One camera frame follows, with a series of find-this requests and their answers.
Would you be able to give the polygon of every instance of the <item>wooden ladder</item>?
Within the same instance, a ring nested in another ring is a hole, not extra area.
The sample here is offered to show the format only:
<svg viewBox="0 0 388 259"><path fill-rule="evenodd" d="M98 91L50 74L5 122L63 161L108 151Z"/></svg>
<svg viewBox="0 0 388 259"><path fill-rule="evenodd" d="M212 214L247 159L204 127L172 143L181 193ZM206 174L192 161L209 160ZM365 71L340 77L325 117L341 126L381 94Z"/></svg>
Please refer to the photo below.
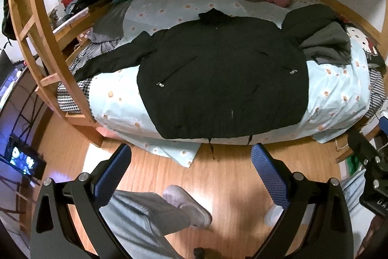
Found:
<svg viewBox="0 0 388 259"><path fill-rule="evenodd" d="M53 112L77 129L88 141L100 147L103 136L96 130L100 125L94 120L89 102L68 68L68 64L87 45L87 42L81 45L66 62L51 30L43 0L8 0L8 2L16 39L38 85L36 94ZM42 74L41 67L36 63L28 39L48 69L48 76L45 77ZM59 82L65 85L82 114L66 113L59 108L56 97Z"/></svg>

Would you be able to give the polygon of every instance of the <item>screw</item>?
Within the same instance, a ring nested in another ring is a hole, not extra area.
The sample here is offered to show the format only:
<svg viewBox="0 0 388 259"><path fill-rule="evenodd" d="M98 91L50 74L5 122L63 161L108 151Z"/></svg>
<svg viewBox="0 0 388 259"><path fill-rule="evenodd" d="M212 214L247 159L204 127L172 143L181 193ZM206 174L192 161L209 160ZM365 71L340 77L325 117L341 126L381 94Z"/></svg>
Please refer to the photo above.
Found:
<svg viewBox="0 0 388 259"><path fill-rule="evenodd" d="M304 176L300 172L294 173L294 178L298 181L301 181L304 179Z"/></svg>
<svg viewBox="0 0 388 259"><path fill-rule="evenodd" d="M339 185L339 181L336 178L331 178L330 182L331 182L332 185L335 185L335 186Z"/></svg>
<svg viewBox="0 0 388 259"><path fill-rule="evenodd" d="M50 185L52 183L51 178L46 178L45 181L43 181L43 185Z"/></svg>
<svg viewBox="0 0 388 259"><path fill-rule="evenodd" d="M78 176L78 180L79 181L85 181L89 178L89 174L87 172L83 172L82 174L80 174Z"/></svg>

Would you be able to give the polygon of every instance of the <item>computer screen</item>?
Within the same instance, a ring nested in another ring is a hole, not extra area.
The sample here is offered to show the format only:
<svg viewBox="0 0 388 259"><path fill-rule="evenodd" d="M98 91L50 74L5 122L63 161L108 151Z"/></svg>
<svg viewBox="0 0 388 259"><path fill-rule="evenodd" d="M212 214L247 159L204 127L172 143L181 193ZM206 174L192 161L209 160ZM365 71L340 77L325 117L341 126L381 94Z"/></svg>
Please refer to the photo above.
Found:
<svg viewBox="0 0 388 259"><path fill-rule="evenodd" d="M12 150L10 163L21 170L25 175L31 175L33 173L32 170L35 161L23 152L20 152L17 147L14 147Z"/></svg>

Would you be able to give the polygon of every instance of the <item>wooden bunk bed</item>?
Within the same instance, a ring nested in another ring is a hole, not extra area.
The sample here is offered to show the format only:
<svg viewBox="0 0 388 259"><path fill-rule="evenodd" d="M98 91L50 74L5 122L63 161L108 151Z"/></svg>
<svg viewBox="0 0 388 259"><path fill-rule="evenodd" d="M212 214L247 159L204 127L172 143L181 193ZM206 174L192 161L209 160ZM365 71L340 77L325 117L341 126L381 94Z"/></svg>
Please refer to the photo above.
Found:
<svg viewBox="0 0 388 259"><path fill-rule="evenodd" d="M96 130L96 128L101 127L94 120L87 98L68 69L68 65L88 42L86 41L79 46L67 59L62 54L62 50L77 35L88 29L96 19L106 14L110 9L110 4L98 3L91 6L85 16L54 35L43 0L8 1L17 41L27 66L38 85L36 93L53 112L74 126L87 140L96 146L101 146L103 136ZM27 43L27 37L47 67L48 76L42 74L41 68L36 63ZM82 114L69 114L60 110L56 97L57 85L60 81L64 83Z"/></svg>
<svg viewBox="0 0 388 259"><path fill-rule="evenodd" d="M376 44L379 52L386 59L388 55L388 0L386 0L385 21L382 32L379 32L366 19L341 4L337 0L321 0L331 6L339 14L348 17L352 22L361 27ZM78 87L77 82L69 71L68 65L75 56L88 44L83 43L74 53L66 59L61 53L62 49L70 43L74 37L90 27L96 19L109 10L109 4L90 10L89 14L73 24L61 36L55 36L50 28L43 0L9 0L12 23L16 32L17 41L22 50L27 65L38 85L37 94L59 116L77 129L87 140L96 146L101 146L103 136L100 133L103 128L94 120L86 96ZM36 64L27 43L27 37L31 40L42 61L46 65L49 75L44 76ZM78 105L82 114L71 114L60 110L56 92L59 82L63 82L69 94ZM384 76L385 89L388 91L388 76ZM374 129L367 137L377 135L378 129ZM344 150L340 160L346 158L349 152Z"/></svg>

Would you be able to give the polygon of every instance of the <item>black bag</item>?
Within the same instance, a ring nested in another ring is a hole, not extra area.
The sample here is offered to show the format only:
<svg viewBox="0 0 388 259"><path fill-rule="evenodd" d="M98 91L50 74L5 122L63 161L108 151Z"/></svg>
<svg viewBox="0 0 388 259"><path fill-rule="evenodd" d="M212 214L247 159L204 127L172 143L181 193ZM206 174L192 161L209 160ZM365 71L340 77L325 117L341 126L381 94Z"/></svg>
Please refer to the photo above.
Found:
<svg viewBox="0 0 388 259"><path fill-rule="evenodd" d="M16 41L16 35L14 31L14 27L12 25L11 13L9 11L9 3L8 0L4 0L4 17L3 17L3 25L1 26L1 32L9 39Z"/></svg>

